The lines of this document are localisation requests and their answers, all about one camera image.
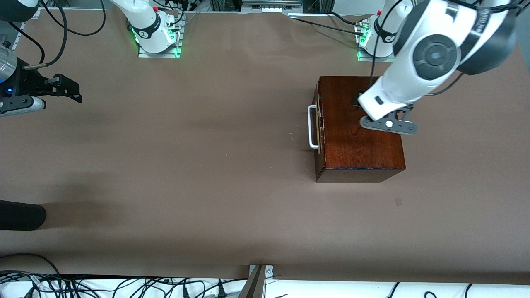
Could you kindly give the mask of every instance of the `black cylinder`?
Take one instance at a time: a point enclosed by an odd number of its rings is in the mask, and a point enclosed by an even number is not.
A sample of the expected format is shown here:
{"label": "black cylinder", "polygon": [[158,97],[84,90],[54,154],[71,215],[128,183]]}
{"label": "black cylinder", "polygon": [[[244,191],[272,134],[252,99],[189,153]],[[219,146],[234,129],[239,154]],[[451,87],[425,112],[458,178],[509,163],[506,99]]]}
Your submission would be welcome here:
{"label": "black cylinder", "polygon": [[44,207],[0,200],[0,230],[31,231],[46,219]]}

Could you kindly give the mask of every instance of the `gray metal bracket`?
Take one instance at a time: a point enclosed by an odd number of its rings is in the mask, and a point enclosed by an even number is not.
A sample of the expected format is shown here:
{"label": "gray metal bracket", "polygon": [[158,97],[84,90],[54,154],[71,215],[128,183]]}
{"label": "gray metal bracket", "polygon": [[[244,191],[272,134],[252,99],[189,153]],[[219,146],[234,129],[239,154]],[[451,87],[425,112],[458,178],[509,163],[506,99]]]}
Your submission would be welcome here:
{"label": "gray metal bracket", "polygon": [[401,134],[401,135],[412,135],[418,131],[418,126],[411,121],[407,121],[407,116],[410,111],[414,108],[413,104],[410,104],[402,109],[390,112],[385,117],[373,121],[369,116],[364,116],[360,120],[360,124],[364,128],[381,130],[384,132]]}
{"label": "gray metal bracket", "polygon": [[272,265],[251,265],[250,277],[237,298],[263,298],[265,281],[272,276]]}

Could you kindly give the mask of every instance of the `wooden box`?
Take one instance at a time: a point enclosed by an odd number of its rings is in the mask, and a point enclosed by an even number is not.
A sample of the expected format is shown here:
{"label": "wooden box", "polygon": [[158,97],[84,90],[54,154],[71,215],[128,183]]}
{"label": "wooden box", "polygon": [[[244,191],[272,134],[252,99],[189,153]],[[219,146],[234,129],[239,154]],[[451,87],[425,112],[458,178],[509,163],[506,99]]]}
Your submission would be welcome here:
{"label": "wooden box", "polygon": [[308,108],[317,182],[381,182],[405,169],[401,135],[362,128],[368,77],[323,76]]}

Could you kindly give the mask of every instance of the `white handle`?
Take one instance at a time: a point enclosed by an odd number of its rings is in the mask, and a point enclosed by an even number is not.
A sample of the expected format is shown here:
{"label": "white handle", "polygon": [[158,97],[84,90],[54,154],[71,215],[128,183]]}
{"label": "white handle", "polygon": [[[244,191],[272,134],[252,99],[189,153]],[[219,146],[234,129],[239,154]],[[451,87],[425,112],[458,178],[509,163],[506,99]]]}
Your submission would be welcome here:
{"label": "white handle", "polygon": [[319,146],[313,144],[313,128],[311,126],[311,109],[316,109],[316,104],[312,104],[309,107],[307,107],[307,126],[309,131],[309,147],[313,149],[318,149]]}

